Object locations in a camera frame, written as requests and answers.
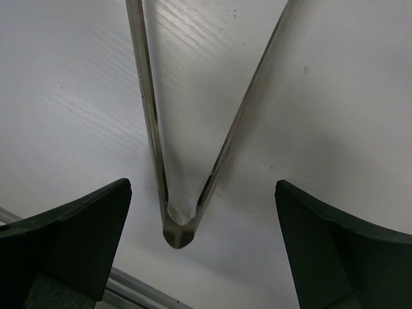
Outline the silver metal tongs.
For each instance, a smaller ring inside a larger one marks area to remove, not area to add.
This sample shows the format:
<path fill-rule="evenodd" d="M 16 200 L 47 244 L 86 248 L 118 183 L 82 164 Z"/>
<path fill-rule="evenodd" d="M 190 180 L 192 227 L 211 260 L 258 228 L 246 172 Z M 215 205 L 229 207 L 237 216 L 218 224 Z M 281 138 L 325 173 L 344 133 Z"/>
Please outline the silver metal tongs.
<path fill-rule="evenodd" d="M 158 118 L 158 104 L 155 95 L 143 3 L 141 1 L 126 1 L 147 136 L 153 159 L 162 221 L 162 235 L 170 247 L 182 249 L 194 240 L 201 219 L 219 181 L 220 174 L 224 171 L 232 149 L 241 134 L 242 125 L 255 107 L 254 102 L 258 95 L 258 89 L 263 84 L 263 75 L 268 69 L 270 62 L 274 60 L 275 50 L 281 45 L 297 5 L 298 1 L 287 1 L 285 3 L 239 104 L 239 108 L 234 115 L 211 171 L 205 179 L 200 195 L 196 200 L 194 214 L 183 223 L 176 218 L 178 206 L 177 202 L 173 200 L 173 197 L 177 195 L 178 189 L 180 189 L 180 185 L 177 184 L 177 177 L 171 174 L 170 161 L 166 159 L 166 153 L 164 152 L 165 137 L 161 135 L 162 130 Z"/>

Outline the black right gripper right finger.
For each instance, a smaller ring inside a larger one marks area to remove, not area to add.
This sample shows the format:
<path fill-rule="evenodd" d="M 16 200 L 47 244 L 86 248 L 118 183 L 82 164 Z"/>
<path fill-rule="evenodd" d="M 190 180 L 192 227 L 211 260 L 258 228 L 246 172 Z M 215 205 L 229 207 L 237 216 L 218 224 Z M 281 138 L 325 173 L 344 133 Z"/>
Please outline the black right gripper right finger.
<path fill-rule="evenodd" d="M 286 180 L 276 183 L 275 199 L 300 308 L 411 308 L 411 235 Z"/>

